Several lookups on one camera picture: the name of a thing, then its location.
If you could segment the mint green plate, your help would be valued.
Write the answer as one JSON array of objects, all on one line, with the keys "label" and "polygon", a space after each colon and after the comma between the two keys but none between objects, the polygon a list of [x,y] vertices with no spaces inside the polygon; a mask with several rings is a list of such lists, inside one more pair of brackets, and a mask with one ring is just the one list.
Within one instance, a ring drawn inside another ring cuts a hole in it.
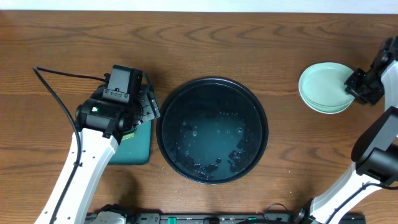
[{"label": "mint green plate", "polygon": [[301,91],[300,96],[311,109],[324,114],[337,114],[347,109],[354,97],[342,93]]},{"label": "mint green plate", "polygon": [[299,93],[307,103],[317,106],[334,108],[349,105],[354,97],[345,91],[345,81],[352,73],[352,69],[340,63],[316,63],[301,74]]}]

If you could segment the green yellow sponge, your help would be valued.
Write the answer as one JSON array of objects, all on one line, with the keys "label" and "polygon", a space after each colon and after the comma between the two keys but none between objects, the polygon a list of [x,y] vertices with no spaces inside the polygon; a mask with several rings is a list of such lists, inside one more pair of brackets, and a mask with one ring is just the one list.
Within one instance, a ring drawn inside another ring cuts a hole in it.
[{"label": "green yellow sponge", "polygon": [[135,133],[128,133],[128,134],[125,134],[125,135],[122,137],[122,140],[130,139],[130,138],[133,138],[134,136],[135,136]]}]

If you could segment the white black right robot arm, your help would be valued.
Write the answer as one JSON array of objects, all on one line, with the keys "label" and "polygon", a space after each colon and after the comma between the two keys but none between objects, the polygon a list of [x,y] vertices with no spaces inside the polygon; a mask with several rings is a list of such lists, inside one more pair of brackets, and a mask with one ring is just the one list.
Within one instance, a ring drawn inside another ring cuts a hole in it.
[{"label": "white black right robot arm", "polygon": [[309,66],[298,81],[300,96],[311,109],[336,114],[352,102],[375,105],[385,100],[383,114],[359,137],[352,163],[323,194],[301,208],[296,223],[337,224],[365,197],[393,190],[397,181],[397,38],[386,39],[370,69],[353,71],[339,63]]}]

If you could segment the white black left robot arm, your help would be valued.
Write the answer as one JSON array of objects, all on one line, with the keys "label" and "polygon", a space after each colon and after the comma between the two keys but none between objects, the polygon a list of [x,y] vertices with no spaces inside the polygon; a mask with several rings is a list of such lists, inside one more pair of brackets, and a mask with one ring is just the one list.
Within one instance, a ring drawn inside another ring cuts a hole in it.
[{"label": "white black left robot arm", "polygon": [[73,135],[69,154],[51,196],[36,223],[84,223],[105,167],[143,165],[150,157],[151,121],[160,115],[153,91],[142,91],[144,124],[117,142],[85,128]]}]

